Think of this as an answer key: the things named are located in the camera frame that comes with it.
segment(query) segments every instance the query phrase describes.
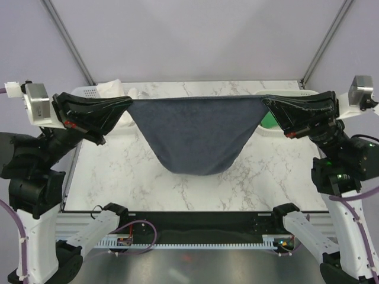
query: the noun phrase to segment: green object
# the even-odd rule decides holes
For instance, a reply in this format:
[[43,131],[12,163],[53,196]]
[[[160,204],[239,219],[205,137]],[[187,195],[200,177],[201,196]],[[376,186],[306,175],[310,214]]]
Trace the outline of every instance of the green object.
[[262,119],[261,126],[264,128],[272,128],[279,125],[272,113],[268,112],[266,116]]

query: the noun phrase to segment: dark blue fabric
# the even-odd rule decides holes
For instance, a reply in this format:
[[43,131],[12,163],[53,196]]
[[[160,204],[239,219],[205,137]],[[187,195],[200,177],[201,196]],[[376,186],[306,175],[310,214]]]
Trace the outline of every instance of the dark blue fabric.
[[169,171],[213,175],[233,164],[268,112],[261,99],[246,95],[134,100],[127,111]]

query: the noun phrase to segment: white marble surface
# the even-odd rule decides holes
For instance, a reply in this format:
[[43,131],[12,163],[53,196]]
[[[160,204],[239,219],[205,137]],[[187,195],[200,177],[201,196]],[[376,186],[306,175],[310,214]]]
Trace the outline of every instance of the white marble surface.
[[[262,89],[298,89],[296,81],[128,83],[153,98],[243,95]],[[115,202],[131,211],[267,211],[286,202],[302,210],[326,207],[311,182],[317,148],[308,138],[250,138],[232,167],[213,176],[177,175],[157,160],[137,128],[84,141],[66,210]]]

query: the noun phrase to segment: marble table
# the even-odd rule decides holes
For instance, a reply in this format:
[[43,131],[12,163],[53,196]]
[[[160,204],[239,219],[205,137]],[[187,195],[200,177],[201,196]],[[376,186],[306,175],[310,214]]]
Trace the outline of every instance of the marble table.
[[[128,83],[152,98],[252,94],[262,89],[298,89],[296,81]],[[270,211],[293,202],[303,211],[323,211],[312,184],[308,138],[268,138],[254,133],[227,171],[212,176],[177,175],[158,161],[140,131],[108,135],[96,146],[84,141],[65,210],[92,210],[115,202],[131,211]]]

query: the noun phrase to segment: shiny floor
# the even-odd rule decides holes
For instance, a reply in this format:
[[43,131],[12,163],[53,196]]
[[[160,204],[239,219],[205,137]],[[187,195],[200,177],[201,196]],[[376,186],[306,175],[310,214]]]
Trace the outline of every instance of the shiny floor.
[[[89,257],[98,254],[93,250]],[[103,254],[83,264],[72,284],[325,284],[302,247],[291,257],[254,250],[154,250]]]

